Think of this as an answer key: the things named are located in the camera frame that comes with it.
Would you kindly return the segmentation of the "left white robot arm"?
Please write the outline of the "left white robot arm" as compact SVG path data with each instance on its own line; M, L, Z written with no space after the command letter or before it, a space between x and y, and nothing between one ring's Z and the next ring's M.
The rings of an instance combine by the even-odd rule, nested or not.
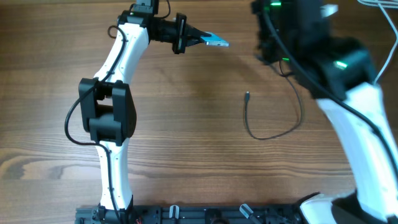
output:
M99 205L77 209L76 223L140 223L128 181L127 149L137 123L129 84L150 41L170 43L175 54L213 44L215 35L189 25L186 15L178 13L169 21L158 11L158 1L136 1L118 16L105 63L93 78L81 79L79 97L65 118L71 142L97 149L102 178Z

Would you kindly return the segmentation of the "blue Galaxy smartphone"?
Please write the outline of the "blue Galaxy smartphone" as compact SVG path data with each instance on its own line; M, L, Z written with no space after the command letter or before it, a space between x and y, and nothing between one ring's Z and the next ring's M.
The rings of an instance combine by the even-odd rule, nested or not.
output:
M207 45L207 46L213 46L213 47L229 47L229 42L226 40L222 39L221 37L218 37L216 34L212 32L206 32L206 36L201 36L200 39L201 41Z

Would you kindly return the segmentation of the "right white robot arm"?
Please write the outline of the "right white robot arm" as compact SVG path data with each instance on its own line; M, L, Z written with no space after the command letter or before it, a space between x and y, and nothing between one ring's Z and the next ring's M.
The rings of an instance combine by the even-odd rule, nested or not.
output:
M331 35L335 4L257 0L251 9L263 61L289 64L336 131L356 183L351 193L316 194L300 202L302 220L396 223L397 144L367 48L354 38Z

